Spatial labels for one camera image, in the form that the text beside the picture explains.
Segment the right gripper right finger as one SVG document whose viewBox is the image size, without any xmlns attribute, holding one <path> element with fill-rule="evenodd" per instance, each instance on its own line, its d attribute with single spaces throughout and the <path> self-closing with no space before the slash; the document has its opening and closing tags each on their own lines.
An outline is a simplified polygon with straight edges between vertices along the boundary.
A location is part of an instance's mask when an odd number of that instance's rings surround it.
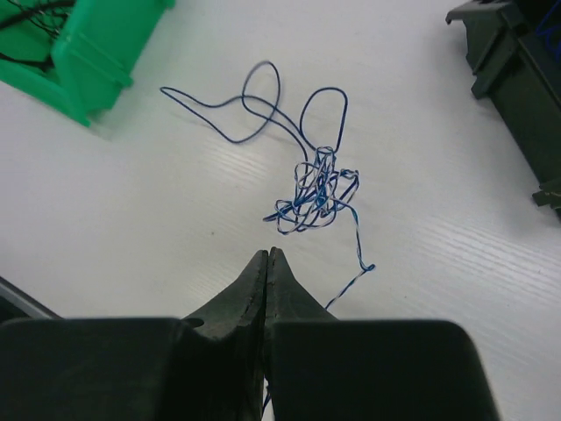
<svg viewBox="0 0 561 421">
<path fill-rule="evenodd" d="M 278 420 L 496 420 L 470 335 L 447 320 L 339 320 L 295 279 L 266 273 L 267 402 Z"/>
</svg>

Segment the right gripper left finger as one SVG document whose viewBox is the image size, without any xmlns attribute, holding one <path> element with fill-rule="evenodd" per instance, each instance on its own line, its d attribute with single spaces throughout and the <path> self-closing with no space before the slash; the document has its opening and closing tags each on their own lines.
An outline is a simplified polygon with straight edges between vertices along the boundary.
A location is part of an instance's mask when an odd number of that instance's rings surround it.
<svg viewBox="0 0 561 421">
<path fill-rule="evenodd" d="M 267 260 L 182 319 L 61 318 L 2 281 L 2 419 L 261 419 Z"/>
</svg>

